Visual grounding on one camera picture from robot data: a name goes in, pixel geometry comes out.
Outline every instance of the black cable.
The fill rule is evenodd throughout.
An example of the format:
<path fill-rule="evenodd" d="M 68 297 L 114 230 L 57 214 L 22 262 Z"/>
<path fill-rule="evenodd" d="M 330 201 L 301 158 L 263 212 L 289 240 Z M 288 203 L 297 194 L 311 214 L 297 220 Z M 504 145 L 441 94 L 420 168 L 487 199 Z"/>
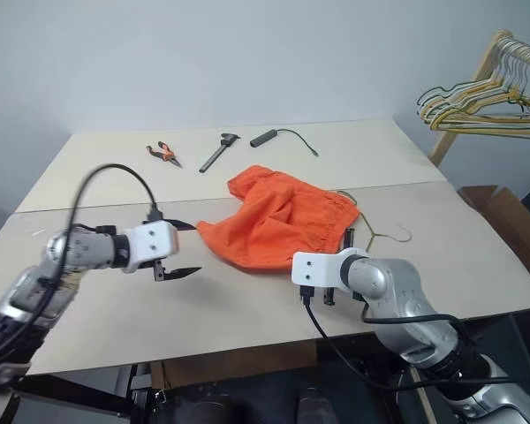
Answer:
<path fill-rule="evenodd" d="M 87 231 L 98 232 L 96 231 L 96 228 L 89 227 L 88 225 L 85 225 L 83 223 L 76 223 L 72 226 L 72 228 L 84 228 Z"/>
<path fill-rule="evenodd" d="M 465 324 L 456 316 L 449 314 L 430 314 L 420 316 L 406 316 L 402 318 L 368 318 L 367 311 L 369 304 L 365 302 L 365 306 L 361 311 L 361 320 L 366 324 L 413 324 L 416 322 L 430 322 L 430 321 L 447 321 L 451 324 L 459 335 L 470 345 L 474 345 L 474 341 L 469 336 L 469 331 Z"/>
<path fill-rule="evenodd" d="M 387 386 L 385 384 L 380 384 L 374 380 L 371 380 L 369 377 L 367 377 L 365 374 L 363 374 L 361 371 L 359 371 L 341 352 L 339 349 L 337 349 L 334 342 L 331 341 L 331 339 L 326 335 L 322 327 L 320 326 L 320 323 L 316 320 L 316 317 L 314 316 L 312 309 L 310 308 L 310 298 L 303 297 L 304 306 L 308 312 L 308 316 L 310 316 L 310 320 L 316 327 L 316 329 L 320 332 L 322 335 L 322 338 L 328 343 L 329 347 L 339 356 L 339 358 L 345 363 L 346 366 L 348 366 L 354 374 L 356 374 L 363 382 L 368 384 L 371 387 L 374 387 L 378 390 L 388 390 L 388 391 L 407 391 L 407 390 L 415 390 L 415 389 L 422 389 L 424 387 L 429 386 L 451 386 L 451 385 L 458 385 L 458 384 L 506 384 L 506 383 L 513 383 L 513 382 L 529 382 L 530 378 L 528 377 L 492 377 L 492 378 L 479 378 L 479 379 L 442 379 L 442 380 L 426 380 L 424 382 L 415 382 L 411 384 L 405 384 L 404 386 Z"/>
<path fill-rule="evenodd" d="M 79 190 L 77 191 L 77 195 L 75 196 L 75 199 L 72 203 L 71 207 L 71 213 L 69 215 L 69 219 L 67 220 L 67 225 L 64 233 L 65 241 L 63 246 L 63 251 L 61 253 L 61 256 L 59 258 L 59 262 L 57 263 L 57 269 L 55 271 L 54 276 L 49 281 L 40 281 L 40 283 L 43 283 L 45 285 L 45 292 L 42 295 L 42 298 L 39 300 L 39 303 L 37 304 L 37 307 L 32 312 L 29 319 L 24 322 L 24 324 L 10 337 L 8 340 L 5 340 L 0 345 L 0 355 L 6 350 L 6 349 L 13 349 L 14 345 L 21 339 L 21 337 L 26 333 L 30 327 L 35 323 L 35 321 L 42 315 L 43 311 L 47 308 L 48 304 L 50 303 L 51 299 L 53 299 L 53 296 L 55 295 L 55 292 L 57 291 L 57 288 L 61 284 L 61 277 L 63 276 L 64 272 L 64 265 L 66 264 L 67 259 L 67 252 L 69 250 L 69 244 L 71 240 L 72 235 L 72 228 L 74 227 L 74 218 L 77 215 L 77 208 L 80 204 L 80 199 L 82 197 L 82 194 L 85 191 L 85 188 L 87 188 L 88 183 L 90 180 L 99 172 L 102 172 L 103 170 L 107 170 L 110 168 L 116 168 L 119 170 L 125 170 L 126 172 L 129 172 L 134 177 L 136 177 L 140 183 L 145 187 L 146 191 L 148 192 L 149 199 L 151 201 L 151 216 L 156 216 L 157 214 L 161 214 L 159 210 L 157 209 L 157 203 L 155 202 L 155 197 L 153 196 L 153 193 L 151 193 L 151 189 L 149 188 L 148 184 L 144 181 L 144 179 L 134 170 L 131 168 L 122 165 L 120 163 L 107 163 L 105 165 L 99 166 L 95 170 L 92 170 L 80 183 Z M 9 354 L 3 354 L 0 357 L 0 362 L 3 362 Z"/>
<path fill-rule="evenodd" d="M 299 133 L 297 133 L 296 131 L 289 130 L 288 128 L 279 128 L 277 131 L 278 131 L 278 132 L 280 132 L 280 131 L 287 131 L 288 133 L 293 133 L 294 135 L 296 135 L 297 137 L 299 137 L 299 138 L 304 142 L 304 144 L 307 145 L 307 148 L 310 149 L 310 151 L 312 152 L 312 154 L 313 154 L 314 156 L 319 156 L 319 155 L 318 155 L 318 152 L 315 151 L 315 150 L 314 150 L 314 149 L 313 149 L 313 148 L 307 143 L 307 141 L 304 140 L 304 137 L 302 137 L 302 136 L 301 136 Z"/>
<path fill-rule="evenodd" d="M 431 314 L 431 315 L 420 315 L 420 316 L 406 316 L 403 318 L 368 318 L 367 311 L 369 310 L 369 304 L 365 302 L 363 311 L 361 311 L 361 320 L 366 324 L 412 324 L 415 322 L 428 322 L 428 321 L 448 321 L 456 324 L 463 325 L 458 317 L 448 314 Z"/>

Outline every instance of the red-handled pliers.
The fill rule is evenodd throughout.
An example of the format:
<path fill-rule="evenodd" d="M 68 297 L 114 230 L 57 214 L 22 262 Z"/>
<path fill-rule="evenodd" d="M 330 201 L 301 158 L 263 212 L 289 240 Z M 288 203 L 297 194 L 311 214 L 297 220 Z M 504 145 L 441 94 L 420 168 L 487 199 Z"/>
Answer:
<path fill-rule="evenodd" d="M 176 165 L 178 166 L 179 168 L 182 168 L 182 165 L 180 164 L 180 162 L 177 160 L 177 157 L 175 156 L 175 154 L 173 153 L 173 151 L 169 148 L 169 146 L 167 146 L 165 143 L 163 143 L 162 141 L 158 141 L 157 142 L 157 145 L 163 149 L 163 152 L 155 152 L 154 149 L 151 147 L 151 146 L 146 146 L 146 149 L 148 150 L 148 152 L 155 156 L 155 157 L 158 157 L 160 158 L 161 160 L 163 160 L 164 162 L 171 162 L 173 165 Z"/>

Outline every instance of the wooden rack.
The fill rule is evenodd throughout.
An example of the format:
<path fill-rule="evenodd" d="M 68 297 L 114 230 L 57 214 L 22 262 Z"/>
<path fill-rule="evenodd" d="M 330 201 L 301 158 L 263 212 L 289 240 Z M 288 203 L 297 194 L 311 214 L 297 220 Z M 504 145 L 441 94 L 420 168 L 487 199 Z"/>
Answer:
<path fill-rule="evenodd" d="M 506 38 L 510 38 L 512 41 L 514 41 L 516 43 L 514 44 L 515 46 L 520 45 L 520 47 L 523 48 L 530 47 L 524 42 L 519 42 L 518 40 L 515 40 L 510 31 L 507 31 L 505 29 L 497 31 L 496 34 L 493 36 L 491 43 L 487 47 L 487 50 L 485 51 L 485 56 L 481 61 L 479 70 L 474 74 L 473 80 L 485 80 L 491 76 L 491 73 L 493 73 L 493 71 L 498 65 L 498 59 L 500 57 L 500 55 L 498 54 L 498 44 L 501 40 Z M 530 64 L 530 56 L 523 56 L 521 51 L 522 49 L 515 49 L 515 51 L 506 50 L 504 54 L 511 55 L 522 60 L 523 62 L 526 62 L 527 64 Z M 443 157 L 446 153 L 448 153 L 448 150 L 450 149 L 456 137 L 458 137 L 458 134 L 456 132 L 442 132 L 442 134 L 436 141 L 434 148 L 428 155 L 428 159 L 435 166 L 439 166 L 440 163 L 442 163 Z"/>

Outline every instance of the gray wall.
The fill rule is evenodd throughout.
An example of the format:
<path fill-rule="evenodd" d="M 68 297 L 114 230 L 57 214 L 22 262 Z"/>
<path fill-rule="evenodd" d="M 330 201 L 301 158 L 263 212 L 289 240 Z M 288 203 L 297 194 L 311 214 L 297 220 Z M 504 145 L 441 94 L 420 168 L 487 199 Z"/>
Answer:
<path fill-rule="evenodd" d="M 498 28 L 530 43 L 530 0 L 0 0 L 0 226 L 75 132 L 393 116 L 428 149 L 415 99 Z M 523 195 L 530 141 L 459 137 L 443 171 Z"/>

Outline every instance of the metal frame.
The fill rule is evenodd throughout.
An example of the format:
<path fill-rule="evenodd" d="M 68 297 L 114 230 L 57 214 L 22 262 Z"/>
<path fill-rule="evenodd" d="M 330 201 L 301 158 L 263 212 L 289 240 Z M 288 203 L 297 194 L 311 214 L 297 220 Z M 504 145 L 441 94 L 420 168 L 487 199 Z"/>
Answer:
<path fill-rule="evenodd" d="M 154 394 L 150 378 L 146 379 L 145 374 L 140 374 L 142 372 L 145 372 L 145 367 L 123 367 L 121 374 L 118 374 L 117 394 L 54 375 L 29 375 L 14 387 L 14 397 L 33 398 L 55 405 L 129 418 L 132 424 L 147 424 Z"/>

